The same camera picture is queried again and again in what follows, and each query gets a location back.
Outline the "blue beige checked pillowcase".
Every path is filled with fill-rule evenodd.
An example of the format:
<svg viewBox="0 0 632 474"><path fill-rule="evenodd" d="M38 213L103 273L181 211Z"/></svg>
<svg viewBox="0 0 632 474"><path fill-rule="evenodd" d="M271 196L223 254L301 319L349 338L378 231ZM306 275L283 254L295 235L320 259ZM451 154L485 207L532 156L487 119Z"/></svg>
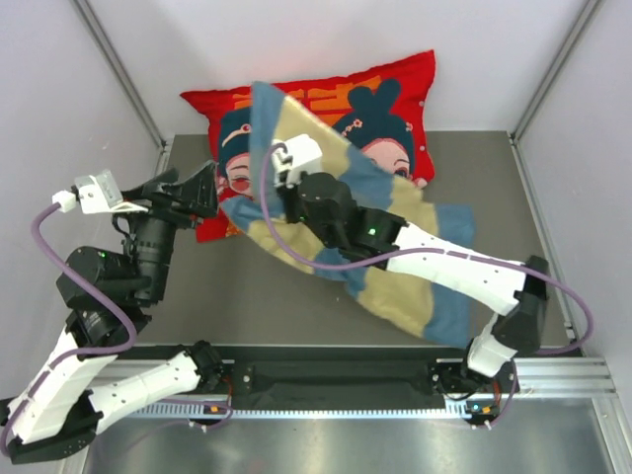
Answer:
<svg viewBox="0 0 632 474"><path fill-rule="evenodd" d="M346 138L276 86L256 82L251 92L249 145L253 190L260 189L258 183L264 177L270 216L283 242L302 257L325 267L305 266L278 245L256 197L225 200L221 208L229 219L262 249L287 265L309 275L343 282L347 293L374 316L413 336L465 347L470 339L470 300L466 295L426 279L376 267L341 270L345 259L337 250L326 248L304 224L286 223L273 175L261 172L263 158L275 139L287 140L307 133L323 152L324 171L345 182L358 204L392 212L441 239L467 248L472 247L475 237L471 208L425 201L422 191L413 183L373 164Z"/></svg>

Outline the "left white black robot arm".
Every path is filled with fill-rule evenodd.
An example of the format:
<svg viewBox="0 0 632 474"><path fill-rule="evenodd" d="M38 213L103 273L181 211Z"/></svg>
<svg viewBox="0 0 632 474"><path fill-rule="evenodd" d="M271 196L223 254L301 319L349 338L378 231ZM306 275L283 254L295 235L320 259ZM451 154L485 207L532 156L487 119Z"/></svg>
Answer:
<svg viewBox="0 0 632 474"><path fill-rule="evenodd" d="M69 314L36 377L1 403L1 451L13 464L72 456L140 409L221 385L222 359L205 341L178 348L140 374L95 384L104 368L135 345L149 323L147 309L163 299L177 232L217 212L214 174L214 164L205 162L186 179L171 169L123 191L106 170L77 178L36 217L32 236L59 268L56 286ZM121 235L121 250L82 246L59 257L41 226L73 209L107 215Z"/></svg>

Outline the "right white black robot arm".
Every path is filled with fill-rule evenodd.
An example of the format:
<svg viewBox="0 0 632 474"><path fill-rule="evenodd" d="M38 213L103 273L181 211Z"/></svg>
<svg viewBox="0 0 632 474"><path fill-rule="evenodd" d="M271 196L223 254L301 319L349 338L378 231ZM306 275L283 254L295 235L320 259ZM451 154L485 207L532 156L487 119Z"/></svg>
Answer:
<svg viewBox="0 0 632 474"><path fill-rule="evenodd" d="M275 188L287 222L302 223L350 263L426 279L491 308L492 319L467 346L460 375L470 389L492 384L516 356L541 348L547 307L548 262L496 260L433 236L386 210L361 206L332 175L283 172Z"/></svg>

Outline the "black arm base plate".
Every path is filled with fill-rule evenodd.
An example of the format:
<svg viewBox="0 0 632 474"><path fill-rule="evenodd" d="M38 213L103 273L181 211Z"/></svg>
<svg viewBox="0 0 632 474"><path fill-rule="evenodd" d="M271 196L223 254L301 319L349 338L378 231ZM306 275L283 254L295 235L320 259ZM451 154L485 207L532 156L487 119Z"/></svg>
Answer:
<svg viewBox="0 0 632 474"><path fill-rule="evenodd" d="M360 411L443 407L464 395L508 392L510 368L493 378L464 368L443 347L220 346L224 372L214 395L239 410Z"/></svg>

